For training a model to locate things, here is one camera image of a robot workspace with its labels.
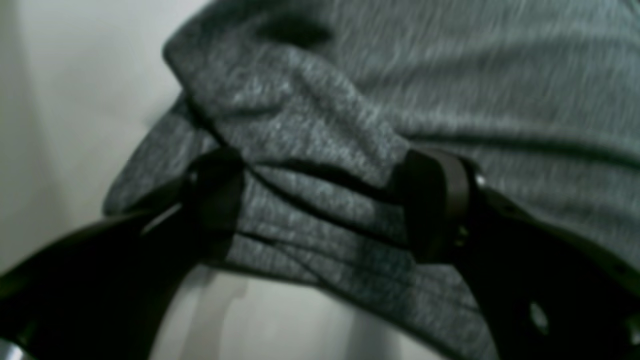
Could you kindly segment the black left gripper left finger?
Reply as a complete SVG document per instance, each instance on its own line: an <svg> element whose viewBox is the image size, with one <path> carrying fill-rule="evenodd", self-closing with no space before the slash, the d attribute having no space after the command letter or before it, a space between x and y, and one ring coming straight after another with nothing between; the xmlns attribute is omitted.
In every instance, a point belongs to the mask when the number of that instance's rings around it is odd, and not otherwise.
<svg viewBox="0 0 640 360"><path fill-rule="evenodd" d="M183 278L226 258L245 162L222 147L1 277L1 341L35 360L146 360Z"/></svg>

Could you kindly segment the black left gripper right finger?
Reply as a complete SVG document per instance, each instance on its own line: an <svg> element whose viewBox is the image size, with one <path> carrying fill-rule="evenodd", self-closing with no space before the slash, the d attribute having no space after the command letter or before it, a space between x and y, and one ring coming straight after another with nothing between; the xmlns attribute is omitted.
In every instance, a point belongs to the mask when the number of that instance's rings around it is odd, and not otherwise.
<svg viewBox="0 0 640 360"><path fill-rule="evenodd" d="M485 184L468 159L410 149L395 168L407 246L452 265L502 360L637 360L639 272Z"/></svg>

